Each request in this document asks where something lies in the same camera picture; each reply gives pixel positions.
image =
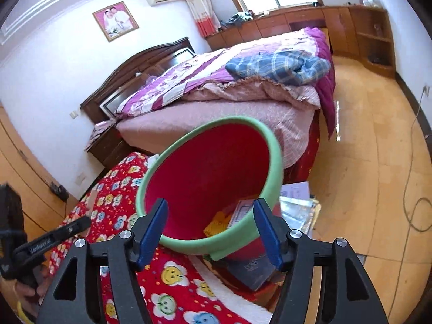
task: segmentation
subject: curtain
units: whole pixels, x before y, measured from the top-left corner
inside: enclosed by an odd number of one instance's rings
[[[220,23],[210,0],[186,0],[202,37],[215,34]]]

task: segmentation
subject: white fleece trim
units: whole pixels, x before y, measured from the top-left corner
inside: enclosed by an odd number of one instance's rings
[[[233,293],[216,277],[216,275],[208,270],[208,268],[196,256],[189,256],[189,260],[199,275],[202,276],[209,288],[211,288],[217,299],[221,301],[227,309],[247,320],[251,324],[270,323],[273,315],[272,313]]]

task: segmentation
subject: wooden headboard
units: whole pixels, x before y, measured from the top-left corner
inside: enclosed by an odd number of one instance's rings
[[[117,107],[145,85],[151,75],[160,76],[175,64],[195,56],[189,38],[151,47],[123,62],[102,86],[81,104],[94,124],[115,118]]]

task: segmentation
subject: framed picture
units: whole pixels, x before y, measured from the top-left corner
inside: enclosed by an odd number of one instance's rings
[[[96,11],[93,16],[108,41],[139,28],[123,1]]]

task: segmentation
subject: bucket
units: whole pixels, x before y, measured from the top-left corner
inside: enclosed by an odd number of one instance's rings
[[[157,198],[168,201],[160,243],[171,250],[215,261],[251,259],[265,252],[252,211],[215,236],[203,231],[218,211],[246,197],[264,198],[273,209],[282,177],[282,154],[270,129],[253,118],[227,117],[196,128],[161,154],[144,175],[136,210],[146,215]]]

